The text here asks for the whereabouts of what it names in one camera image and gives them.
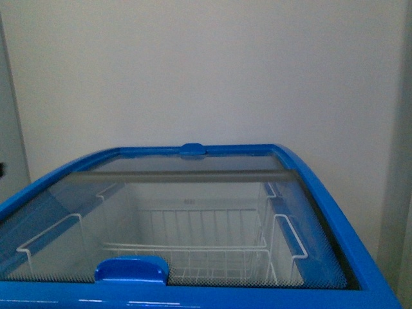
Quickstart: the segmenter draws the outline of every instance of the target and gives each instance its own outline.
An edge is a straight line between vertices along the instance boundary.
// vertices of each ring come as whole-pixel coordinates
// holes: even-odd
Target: glass panel
[[[348,288],[300,180],[273,177],[67,177],[1,224],[0,279],[92,283],[107,258],[156,255],[169,264],[168,285]]]
[[[91,171],[133,172],[133,171],[235,171],[282,169],[273,155],[254,156],[139,156],[125,158],[119,156]]]

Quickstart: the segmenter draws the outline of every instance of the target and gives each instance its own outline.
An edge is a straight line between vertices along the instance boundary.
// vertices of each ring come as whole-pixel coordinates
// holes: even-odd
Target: white wire basket
[[[168,285],[300,286],[296,261],[308,251],[289,216],[274,212],[276,190],[267,191],[263,183],[110,184],[87,215],[69,214],[20,245],[26,262],[9,279],[93,282],[104,259],[153,255],[169,264]]]

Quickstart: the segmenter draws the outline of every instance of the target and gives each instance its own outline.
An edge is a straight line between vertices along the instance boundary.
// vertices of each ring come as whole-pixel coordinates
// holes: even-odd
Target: white wall
[[[405,0],[4,1],[32,180],[118,145],[280,143],[376,256]]]

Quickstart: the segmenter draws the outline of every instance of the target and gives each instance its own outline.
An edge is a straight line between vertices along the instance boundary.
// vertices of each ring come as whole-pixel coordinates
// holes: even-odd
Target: metal bar
[[[73,172],[68,182],[278,182],[293,180],[290,170]]]
[[[50,225],[47,229],[45,229],[42,232],[38,233],[36,236],[30,238],[28,241],[26,241],[22,245],[19,245],[16,248],[17,252],[24,252],[27,255],[27,260],[28,260],[28,264],[29,264],[29,267],[30,267],[30,273],[32,275],[33,275],[32,253],[30,252],[29,249],[27,249],[25,247],[27,247],[29,244],[33,243],[34,241],[38,240],[41,236],[45,235],[50,230],[54,229],[56,226],[58,226],[59,224],[61,224],[64,221],[66,221],[68,218],[74,217],[74,216],[78,217],[78,219],[79,219],[83,244],[84,244],[84,246],[86,246],[86,243],[84,241],[84,235],[83,235],[82,216],[80,214],[69,214],[69,215],[65,216],[64,218],[60,219],[58,222],[54,223],[53,225]]]

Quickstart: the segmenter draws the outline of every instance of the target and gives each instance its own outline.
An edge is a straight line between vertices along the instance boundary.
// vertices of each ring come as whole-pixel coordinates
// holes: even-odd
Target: wall
[[[28,168],[13,96],[3,27],[0,18],[0,203],[29,184]]]
[[[376,256],[406,1],[0,0],[32,180],[118,145],[280,143]]]
[[[399,276],[407,273],[407,268],[401,268],[403,248],[403,256],[408,256],[407,246],[412,245],[412,239],[405,238],[407,229],[412,229],[407,227],[412,224],[407,222],[412,193],[412,0],[408,1],[404,27],[402,82],[396,108],[377,256],[378,266],[394,290],[401,287],[398,285]],[[404,258],[402,263],[410,262],[412,260],[405,261]],[[409,280],[411,282],[408,284],[412,286],[412,274]]]

